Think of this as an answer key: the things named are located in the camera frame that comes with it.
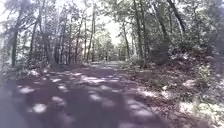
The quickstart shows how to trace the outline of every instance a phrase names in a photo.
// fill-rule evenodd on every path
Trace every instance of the paved road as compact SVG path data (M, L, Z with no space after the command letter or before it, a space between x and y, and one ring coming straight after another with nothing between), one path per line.
M127 77L116 63L94 64L18 80L16 86L44 128L168 128L136 98L136 83Z
M0 87L0 127L1 128L28 128L23 116L14 106L10 93Z

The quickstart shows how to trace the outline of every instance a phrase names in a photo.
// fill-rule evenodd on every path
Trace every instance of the dappled sunlight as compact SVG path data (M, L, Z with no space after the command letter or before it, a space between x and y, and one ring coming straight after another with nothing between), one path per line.
M196 84L196 80L186 80L183 83L183 86L185 86L186 88L193 88Z
M28 94L28 93L31 93L31 92L34 92L35 90L29 86L25 86L25 87L21 87L20 88L20 93L22 94Z
M193 103L191 102L180 102L179 103L179 111L181 113L192 113L193 111Z
M151 117L154 116L151 111L148 110L147 106L134 100L134 99L127 99L126 104L128 109L133 112L135 116L138 117Z
M165 99L172 99L174 97L172 92L169 91L162 91L161 95L165 98Z
M88 76L81 76L81 81L85 81L85 82L89 82L89 83L100 83L100 82L104 82L105 80L103 79L99 79L96 77L88 77Z
M102 98L95 92L95 91L89 91L89 98L93 101L101 101Z
M159 92L155 91L139 91L139 94L143 95L144 97L158 97Z
M37 71L35 71L35 70L31 70L31 71L29 71L28 72L28 75L32 75L32 76L39 76L40 75L40 73L38 73Z
M45 104L35 104L33 107L32 107L33 111L37 114L41 114L41 113L44 113L47 109L47 106Z
M82 75L82 73L75 73L75 74L72 74L72 75L74 75L74 76L80 76L80 75Z
M39 81L35 81L33 82L34 84L37 84L37 85L42 85L43 83L42 82L39 82Z
M68 88L64 84L58 86L58 89L61 90L62 92L68 92Z
M59 78L51 79L51 81L52 81L53 83L59 82L59 81L61 81L61 80L62 80L62 79L59 79Z
M55 102L58 106L66 106L67 103L65 102L64 99L58 97L58 96L53 96L52 101Z

